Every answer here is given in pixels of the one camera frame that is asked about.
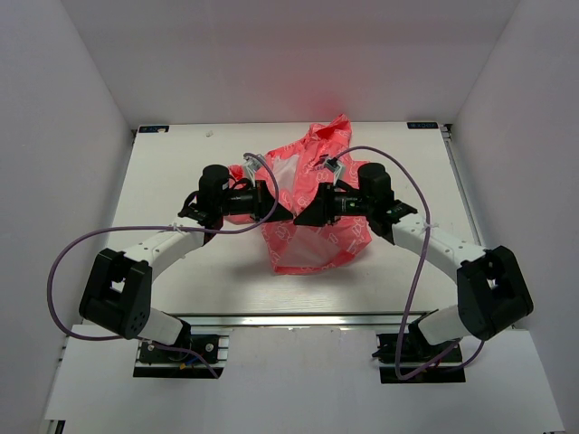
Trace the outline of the blue label corner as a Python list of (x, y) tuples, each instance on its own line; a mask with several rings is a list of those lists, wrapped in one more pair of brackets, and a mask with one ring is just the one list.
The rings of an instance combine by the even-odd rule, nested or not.
[(162, 134), (169, 130), (169, 126), (140, 126), (138, 129), (139, 134)]
[(406, 123), (409, 129), (438, 129), (437, 122), (431, 121), (409, 121)]

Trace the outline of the blue label right corner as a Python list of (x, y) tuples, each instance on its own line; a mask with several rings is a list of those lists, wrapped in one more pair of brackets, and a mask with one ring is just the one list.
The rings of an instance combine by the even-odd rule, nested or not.
[(431, 121), (409, 121), (406, 123), (409, 129), (438, 129), (437, 122)]

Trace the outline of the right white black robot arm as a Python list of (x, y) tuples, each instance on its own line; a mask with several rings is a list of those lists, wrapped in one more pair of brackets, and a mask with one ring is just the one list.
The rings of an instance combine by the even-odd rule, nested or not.
[(357, 175), (357, 187), (342, 180), (319, 184), (294, 222), (323, 227), (341, 217), (363, 217), (375, 235), (424, 254), (452, 279), (456, 305), (435, 310), (408, 327), (408, 347), (415, 358), (430, 360), (441, 344), (469, 335), (488, 341), (533, 312), (533, 300), (510, 249), (483, 248), (428, 225), (415, 208), (395, 199), (390, 175), (381, 164), (364, 164)]

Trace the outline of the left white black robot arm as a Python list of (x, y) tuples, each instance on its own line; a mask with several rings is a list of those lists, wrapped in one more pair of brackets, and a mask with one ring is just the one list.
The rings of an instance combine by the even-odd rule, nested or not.
[(226, 216), (238, 215), (257, 222), (293, 219), (275, 202), (265, 181), (243, 178), (236, 184), (227, 167), (205, 167), (198, 189), (187, 197), (169, 230), (125, 250), (105, 249), (97, 255), (81, 299), (81, 317), (125, 339), (159, 343), (170, 360), (183, 360), (191, 350), (190, 326), (151, 306), (153, 282), (207, 244)]

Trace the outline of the blue label left corner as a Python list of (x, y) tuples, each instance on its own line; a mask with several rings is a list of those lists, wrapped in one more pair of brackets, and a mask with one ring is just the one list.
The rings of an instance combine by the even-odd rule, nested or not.
[(140, 126), (138, 129), (139, 134), (162, 134), (169, 130), (169, 126)]

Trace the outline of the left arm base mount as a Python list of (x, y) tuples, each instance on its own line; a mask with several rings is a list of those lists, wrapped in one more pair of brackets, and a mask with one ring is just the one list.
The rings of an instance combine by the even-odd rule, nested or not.
[(142, 379), (216, 380), (225, 368), (231, 328), (192, 325), (187, 339), (174, 349), (140, 338), (133, 377)]

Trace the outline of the aluminium rail front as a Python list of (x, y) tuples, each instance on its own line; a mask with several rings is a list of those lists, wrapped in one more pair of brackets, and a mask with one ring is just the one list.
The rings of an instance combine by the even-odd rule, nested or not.
[(403, 316), (400, 313), (366, 313), (351, 315), (331, 314), (292, 314), (292, 315), (193, 315), (171, 316), (165, 312), (152, 309), (150, 313), (137, 313), (129, 317), (126, 325), (119, 324), (115, 319), (100, 321), (88, 319), (90, 325), (98, 325), (114, 335), (125, 339), (138, 337), (156, 340), (164, 344), (172, 344), (183, 329), (192, 327), (309, 327), (309, 326), (399, 326)]

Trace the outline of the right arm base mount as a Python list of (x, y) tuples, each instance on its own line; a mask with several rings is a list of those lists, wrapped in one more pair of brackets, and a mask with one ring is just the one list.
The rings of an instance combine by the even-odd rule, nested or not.
[[(439, 362), (430, 363), (412, 379), (402, 381), (395, 373), (395, 351), (399, 324), (379, 325), (375, 329), (376, 349), (372, 352), (372, 360), (377, 362), (381, 384), (451, 384), (465, 383), (466, 375), (461, 364), (465, 361), (458, 344)], [(404, 331), (403, 345), (400, 357), (400, 373), (406, 375), (429, 362), (432, 358), (446, 350), (450, 342), (435, 346), (422, 346)]]

